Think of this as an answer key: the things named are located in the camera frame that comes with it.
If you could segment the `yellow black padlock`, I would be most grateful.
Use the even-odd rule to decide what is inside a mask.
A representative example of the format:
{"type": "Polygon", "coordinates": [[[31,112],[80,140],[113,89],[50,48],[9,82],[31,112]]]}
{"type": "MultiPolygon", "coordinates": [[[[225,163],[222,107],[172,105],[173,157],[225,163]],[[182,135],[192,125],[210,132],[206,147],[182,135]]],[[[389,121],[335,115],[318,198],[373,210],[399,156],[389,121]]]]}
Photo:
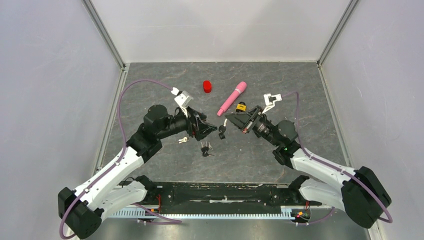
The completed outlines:
{"type": "Polygon", "coordinates": [[[242,112],[245,112],[246,110],[247,110],[247,106],[246,106],[246,103],[245,103],[245,102],[240,101],[240,102],[236,105],[235,111],[236,111],[237,113],[242,113],[242,112]]]}

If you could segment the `black-head key bunch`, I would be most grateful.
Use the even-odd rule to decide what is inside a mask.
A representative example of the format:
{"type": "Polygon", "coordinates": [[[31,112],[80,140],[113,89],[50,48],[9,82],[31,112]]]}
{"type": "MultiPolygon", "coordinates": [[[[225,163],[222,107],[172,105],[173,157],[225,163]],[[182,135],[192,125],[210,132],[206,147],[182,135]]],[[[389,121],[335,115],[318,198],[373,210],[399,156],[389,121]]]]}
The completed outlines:
{"type": "Polygon", "coordinates": [[[200,145],[201,145],[200,150],[201,150],[203,157],[209,157],[209,156],[213,155],[213,154],[209,153],[210,151],[213,150],[213,147],[212,147],[210,142],[208,142],[208,141],[201,142],[200,145]]]}

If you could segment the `small silver key bunch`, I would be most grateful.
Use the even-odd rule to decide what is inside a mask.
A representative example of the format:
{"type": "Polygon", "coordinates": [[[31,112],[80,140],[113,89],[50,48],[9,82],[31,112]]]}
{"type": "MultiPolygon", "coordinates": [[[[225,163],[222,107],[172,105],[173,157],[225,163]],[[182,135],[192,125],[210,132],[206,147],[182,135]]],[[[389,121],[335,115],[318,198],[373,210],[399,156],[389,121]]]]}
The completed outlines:
{"type": "Polygon", "coordinates": [[[183,138],[179,139],[179,140],[178,140],[178,143],[179,143],[179,144],[186,143],[188,140],[189,140],[189,138],[188,138],[187,136],[185,136],[185,137],[183,137],[183,138]]]}

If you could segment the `pink cylindrical wand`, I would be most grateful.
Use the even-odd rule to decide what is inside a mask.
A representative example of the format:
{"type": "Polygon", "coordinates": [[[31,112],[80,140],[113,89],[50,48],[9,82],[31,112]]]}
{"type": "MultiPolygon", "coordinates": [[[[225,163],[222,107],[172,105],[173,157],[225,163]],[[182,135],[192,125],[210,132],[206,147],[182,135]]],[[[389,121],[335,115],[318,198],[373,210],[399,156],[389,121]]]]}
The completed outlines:
{"type": "Polygon", "coordinates": [[[217,112],[217,116],[221,116],[223,113],[225,113],[228,108],[233,104],[233,102],[241,95],[247,88],[247,83],[244,81],[241,81],[234,89],[234,91],[231,93],[231,95],[225,100],[225,102],[221,105],[217,112]]]}

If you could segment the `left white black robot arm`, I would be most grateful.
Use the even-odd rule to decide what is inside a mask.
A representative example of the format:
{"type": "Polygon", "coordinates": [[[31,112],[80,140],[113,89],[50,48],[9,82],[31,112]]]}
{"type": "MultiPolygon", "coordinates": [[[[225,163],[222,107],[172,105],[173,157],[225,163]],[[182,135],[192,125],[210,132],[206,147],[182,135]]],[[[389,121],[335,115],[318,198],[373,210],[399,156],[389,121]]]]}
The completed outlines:
{"type": "Polygon", "coordinates": [[[64,187],[58,193],[59,234],[63,240],[91,236],[113,213],[133,203],[153,203],[155,188],[135,180],[122,190],[112,192],[127,175],[150,160],[161,148],[161,140],[186,132],[201,141],[216,131],[207,116],[191,107],[177,107],[175,115],[165,106],[151,106],[137,131],[124,142],[114,160],[75,189],[64,187]]]}

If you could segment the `black-head key set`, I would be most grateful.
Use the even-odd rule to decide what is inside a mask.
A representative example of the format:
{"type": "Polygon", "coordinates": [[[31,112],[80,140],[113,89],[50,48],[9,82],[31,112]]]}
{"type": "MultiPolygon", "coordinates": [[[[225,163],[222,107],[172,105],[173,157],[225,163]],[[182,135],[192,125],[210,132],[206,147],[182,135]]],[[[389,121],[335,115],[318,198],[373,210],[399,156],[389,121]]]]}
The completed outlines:
{"type": "Polygon", "coordinates": [[[227,126],[227,122],[228,122],[228,119],[226,118],[226,119],[224,120],[224,122],[223,122],[222,126],[226,127],[226,126],[227,126]]]}

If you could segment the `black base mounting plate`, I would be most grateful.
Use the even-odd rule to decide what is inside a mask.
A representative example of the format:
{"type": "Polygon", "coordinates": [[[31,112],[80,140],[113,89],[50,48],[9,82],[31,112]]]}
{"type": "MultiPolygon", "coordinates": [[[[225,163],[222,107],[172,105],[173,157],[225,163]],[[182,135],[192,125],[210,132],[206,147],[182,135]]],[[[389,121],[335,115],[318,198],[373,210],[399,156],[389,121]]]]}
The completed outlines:
{"type": "Polygon", "coordinates": [[[163,206],[183,202],[266,203],[271,206],[320,206],[304,199],[287,184],[222,182],[153,182],[146,187],[143,203],[160,199],[163,206]]]}

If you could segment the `black Kaijing padlock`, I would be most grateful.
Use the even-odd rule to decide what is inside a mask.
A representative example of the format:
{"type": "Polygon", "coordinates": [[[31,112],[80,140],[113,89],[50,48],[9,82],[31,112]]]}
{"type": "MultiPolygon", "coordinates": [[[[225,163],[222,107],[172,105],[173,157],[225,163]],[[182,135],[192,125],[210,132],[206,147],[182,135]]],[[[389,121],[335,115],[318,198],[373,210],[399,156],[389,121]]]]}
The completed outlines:
{"type": "Polygon", "coordinates": [[[226,126],[225,125],[220,125],[219,127],[218,127],[218,137],[221,139],[221,140],[223,140],[223,139],[225,139],[226,137],[225,137],[225,132],[226,132],[226,130],[227,130],[227,128],[226,128],[226,126]]]}

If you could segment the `red plastic cap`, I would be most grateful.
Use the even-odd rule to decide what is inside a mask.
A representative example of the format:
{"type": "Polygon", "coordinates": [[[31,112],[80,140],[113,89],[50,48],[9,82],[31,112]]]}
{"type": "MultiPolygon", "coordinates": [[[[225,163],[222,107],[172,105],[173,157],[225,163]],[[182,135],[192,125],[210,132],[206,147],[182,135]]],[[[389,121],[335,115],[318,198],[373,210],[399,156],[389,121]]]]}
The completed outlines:
{"type": "Polygon", "coordinates": [[[203,91],[207,94],[212,92],[213,85],[209,80],[204,80],[202,83],[203,91]]]}

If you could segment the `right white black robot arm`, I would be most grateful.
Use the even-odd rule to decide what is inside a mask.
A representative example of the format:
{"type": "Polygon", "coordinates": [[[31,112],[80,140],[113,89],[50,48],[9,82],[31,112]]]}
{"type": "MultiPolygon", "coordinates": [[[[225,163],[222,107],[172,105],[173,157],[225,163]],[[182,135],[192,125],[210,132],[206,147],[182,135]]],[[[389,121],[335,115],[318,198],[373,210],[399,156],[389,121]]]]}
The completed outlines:
{"type": "Polygon", "coordinates": [[[277,162],[303,174],[289,185],[295,204],[316,202],[344,211],[360,227],[369,229],[378,220],[392,223],[392,200],[376,174],[368,167],[355,169],[336,164],[307,150],[298,139],[294,122],[274,125],[257,106],[250,111],[228,113],[226,119],[242,133],[253,132],[273,146],[277,162]]]}

